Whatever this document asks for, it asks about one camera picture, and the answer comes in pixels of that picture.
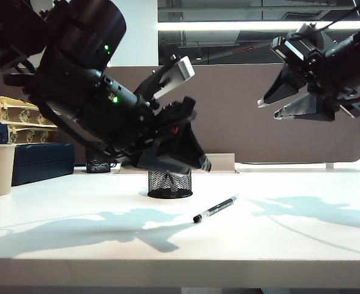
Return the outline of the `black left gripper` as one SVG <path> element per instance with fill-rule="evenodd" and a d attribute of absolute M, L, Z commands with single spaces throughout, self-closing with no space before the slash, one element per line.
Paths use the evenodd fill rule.
<path fill-rule="evenodd" d="M 196 101 L 185 96 L 164 106 L 158 113 L 152 104 L 137 97 L 130 108 L 127 134 L 129 154 L 139 154 L 136 168 L 150 172 L 187 175 L 191 169 L 211 171 L 211 161 L 202 150 L 191 122 L 196 117 Z"/>

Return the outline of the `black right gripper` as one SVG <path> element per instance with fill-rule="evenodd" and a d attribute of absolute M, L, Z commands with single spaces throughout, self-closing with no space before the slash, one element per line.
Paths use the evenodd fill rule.
<path fill-rule="evenodd" d="M 360 116 L 359 102 L 350 98 L 360 85 L 358 63 L 352 58 L 340 61 L 338 53 L 322 58 L 314 53 L 311 59 L 313 80 L 308 93 L 295 99 L 274 113 L 274 119 L 305 119 L 334 121 L 335 114 L 343 111 L 350 118 Z M 288 66 L 283 66 L 272 86 L 257 101 L 258 108 L 274 104 L 298 93 L 306 79 Z"/>

